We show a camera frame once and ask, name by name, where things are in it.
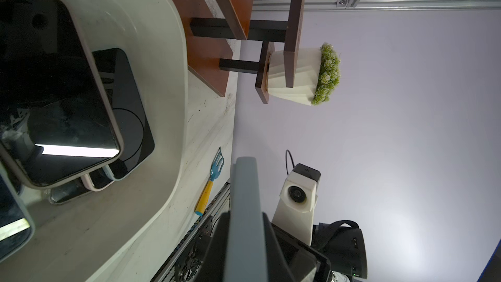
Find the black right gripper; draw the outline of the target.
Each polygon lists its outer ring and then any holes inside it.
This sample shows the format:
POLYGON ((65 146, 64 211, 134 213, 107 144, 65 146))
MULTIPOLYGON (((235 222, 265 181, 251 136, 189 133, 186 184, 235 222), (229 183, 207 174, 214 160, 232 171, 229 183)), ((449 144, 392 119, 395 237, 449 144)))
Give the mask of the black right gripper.
POLYGON ((315 225, 311 247, 329 259, 332 271, 349 280, 368 278, 365 241, 356 222, 340 220, 315 225))

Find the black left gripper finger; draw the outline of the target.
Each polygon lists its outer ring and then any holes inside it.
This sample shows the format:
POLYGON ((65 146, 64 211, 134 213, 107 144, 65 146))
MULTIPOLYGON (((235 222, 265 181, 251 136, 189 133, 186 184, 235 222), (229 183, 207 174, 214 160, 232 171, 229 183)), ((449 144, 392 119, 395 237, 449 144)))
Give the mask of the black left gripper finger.
POLYGON ((232 166, 230 221, 223 280, 268 280, 258 167, 253 157, 239 157, 232 166))

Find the light blue case phone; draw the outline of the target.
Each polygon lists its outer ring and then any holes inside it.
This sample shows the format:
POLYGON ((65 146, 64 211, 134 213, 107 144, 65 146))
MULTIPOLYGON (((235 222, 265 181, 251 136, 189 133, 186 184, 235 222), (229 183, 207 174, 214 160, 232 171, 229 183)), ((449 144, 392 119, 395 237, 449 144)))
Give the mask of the light blue case phone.
POLYGON ((35 233, 35 224, 1 164, 1 262, 22 249, 35 233))

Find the pink case phone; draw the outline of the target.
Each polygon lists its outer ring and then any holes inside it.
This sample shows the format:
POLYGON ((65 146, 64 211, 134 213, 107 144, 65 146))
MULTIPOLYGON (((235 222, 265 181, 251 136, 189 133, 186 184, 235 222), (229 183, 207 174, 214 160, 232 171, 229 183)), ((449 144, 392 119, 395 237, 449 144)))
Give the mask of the pink case phone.
POLYGON ((1 0, 1 156, 49 189, 116 160, 124 143, 94 58, 61 0, 1 0))

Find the white case phone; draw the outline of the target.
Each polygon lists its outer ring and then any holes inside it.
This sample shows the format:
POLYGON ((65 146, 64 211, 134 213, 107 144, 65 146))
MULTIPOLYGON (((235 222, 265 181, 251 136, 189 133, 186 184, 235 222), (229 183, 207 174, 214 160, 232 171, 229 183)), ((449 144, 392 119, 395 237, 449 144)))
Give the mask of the white case phone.
POLYGON ((87 190, 93 192, 102 191, 114 183, 101 168, 83 175, 80 179, 82 180, 83 186, 87 190))

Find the blue case phone large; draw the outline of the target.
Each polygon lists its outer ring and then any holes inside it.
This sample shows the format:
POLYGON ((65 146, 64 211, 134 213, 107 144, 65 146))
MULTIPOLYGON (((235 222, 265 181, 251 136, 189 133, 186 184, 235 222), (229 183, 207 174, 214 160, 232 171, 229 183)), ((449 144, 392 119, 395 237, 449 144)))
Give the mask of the blue case phone large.
POLYGON ((103 170, 121 181, 153 153, 155 142, 126 53, 111 48, 93 57, 124 141, 120 158, 103 170))

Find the white plastic storage box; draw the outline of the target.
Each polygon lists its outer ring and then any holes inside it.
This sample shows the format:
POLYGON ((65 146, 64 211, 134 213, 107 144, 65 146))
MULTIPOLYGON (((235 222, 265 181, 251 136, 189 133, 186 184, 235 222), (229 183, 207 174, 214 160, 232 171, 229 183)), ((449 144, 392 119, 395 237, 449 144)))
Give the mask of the white plastic storage box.
POLYGON ((147 231, 180 179, 187 46, 172 0, 62 0, 90 50, 122 49, 155 149, 127 178, 56 206, 32 204, 32 239, 1 263, 2 281, 93 281, 147 231))

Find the blue yellow toy fork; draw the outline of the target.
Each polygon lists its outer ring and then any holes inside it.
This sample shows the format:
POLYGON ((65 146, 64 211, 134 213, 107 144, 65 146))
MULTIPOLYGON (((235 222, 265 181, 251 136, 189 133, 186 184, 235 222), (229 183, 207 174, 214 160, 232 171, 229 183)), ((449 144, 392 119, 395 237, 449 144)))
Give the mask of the blue yellow toy fork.
POLYGON ((211 163, 209 180, 207 181, 203 193, 201 194, 200 199, 195 207, 194 212, 196 215, 198 216, 204 215, 210 198, 211 190, 213 188, 214 181, 220 176, 223 167, 224 167, 224 156, 221 147, 219 147, 213 159, 213 162, 211 163))

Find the green artificial plant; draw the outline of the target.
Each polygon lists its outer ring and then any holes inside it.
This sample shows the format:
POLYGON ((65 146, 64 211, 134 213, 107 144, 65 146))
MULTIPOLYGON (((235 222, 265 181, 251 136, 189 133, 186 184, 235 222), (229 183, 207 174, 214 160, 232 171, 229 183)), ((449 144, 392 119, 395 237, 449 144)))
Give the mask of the green artificial plant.
POLYGON ((324 43, 320 48, 321 63, 318 75, 317 88, 311 104, 318 106, 330 100, 331 94, 339 85, 341 74, 339 70, 340 59, 331 44, 324 43))

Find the brown wooden tiered stand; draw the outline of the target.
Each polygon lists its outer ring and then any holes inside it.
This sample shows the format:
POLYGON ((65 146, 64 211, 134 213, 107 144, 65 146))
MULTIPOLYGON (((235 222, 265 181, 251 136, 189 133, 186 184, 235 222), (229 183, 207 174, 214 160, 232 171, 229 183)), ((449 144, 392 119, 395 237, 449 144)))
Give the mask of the brown wooden tiered stand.
POLYGON ((254 0, 215 0, 222 18, 211 14, 205 0, 172 0, 187 39, 188 68, 218 96, 224 97, 231 72, 254 74, 263 103, 271 90, 271 56, 275 43, 284 43, 283 64, 287 88, 294 87, 305 0, 290 0, 286 21, 253 20, 254 0), (233 60, 228 40, 262 42, 258 61, 233 60))

